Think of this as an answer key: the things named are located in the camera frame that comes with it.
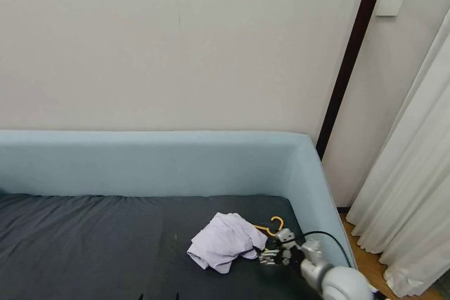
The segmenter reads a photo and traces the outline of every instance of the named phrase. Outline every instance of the wooden floor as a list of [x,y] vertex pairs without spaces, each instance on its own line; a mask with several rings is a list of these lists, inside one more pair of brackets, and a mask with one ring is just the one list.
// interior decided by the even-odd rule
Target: wooden floor
[[[345,220],[345,215],[340,215],[342,222],[344,223],[345,232],[347,232],[347,237],[349,238],[350,244],[352,246],[353,254],[358,264],[359,270],[366,276],[368,281],[376,288],[378,288],[384,295],[388,296],[392,300],[399,299],[396,297],[390,288],[386,285],[383,279],[383,273],[387,268],[386,265],[382,265],[378,262],[379,256],[377,254],[367,253],[366,251],[360,249],[356,245],[358,237],[352,237],[350,235],[353,230],[353,225]],[[421,296],[405,296],[402,299],[410,300],[442,300],[442,297],[434,289],[429,289]]]

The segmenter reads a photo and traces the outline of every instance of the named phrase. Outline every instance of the sheer curtain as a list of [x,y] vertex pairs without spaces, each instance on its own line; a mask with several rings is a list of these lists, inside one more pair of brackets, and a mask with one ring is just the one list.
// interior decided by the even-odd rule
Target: sheer curtain
[[397,296],[450,268],[450,11],[347,220]]

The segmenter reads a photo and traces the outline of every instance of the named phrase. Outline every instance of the yellow hanger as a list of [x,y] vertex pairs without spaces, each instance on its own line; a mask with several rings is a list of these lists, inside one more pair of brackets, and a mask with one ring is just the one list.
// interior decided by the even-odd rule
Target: yellow hanger
[[[278,221],[280,221],[280,226],[278,227],[278,231],[279,230],[281,230],[282,228],[283,228],[283,226],[284,226],[284,220],[281,218],[281,217],[278,217],[278,216],[273,216],[272,218],[270,218],[270,221],[274,221],[274,220],[278,220]],[[266,228],[266,227],[264,227],[264,226],[259,226],[259,225],[253,225],[255,228],[258,228],[258,229],[260,229],[260,230],[264,230],[264,231],[266,231],[270,236],[272,236],[272,237],[275,237],[275,233],[272,233],[271,231],[270,231],[270,228]]]

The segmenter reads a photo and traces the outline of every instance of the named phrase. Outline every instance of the light blue headboard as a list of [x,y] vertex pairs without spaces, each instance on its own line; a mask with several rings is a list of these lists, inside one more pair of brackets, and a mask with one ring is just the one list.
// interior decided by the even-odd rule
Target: light blue headboard
[[[277,132],[0,131],[0,193],[278,195],[304,232],[352,257],[308,135]],[[345,265],[337,245],[327,257]]]

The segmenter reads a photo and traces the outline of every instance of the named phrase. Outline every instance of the dark gray mattress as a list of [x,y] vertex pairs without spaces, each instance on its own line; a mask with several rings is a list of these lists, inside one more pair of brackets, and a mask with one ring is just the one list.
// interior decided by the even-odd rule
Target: dark gray mattress
[[186,250],[216,212],[301,235],[281,197],[0,196],[0,299],[320,299],[289,268],[197,266]]

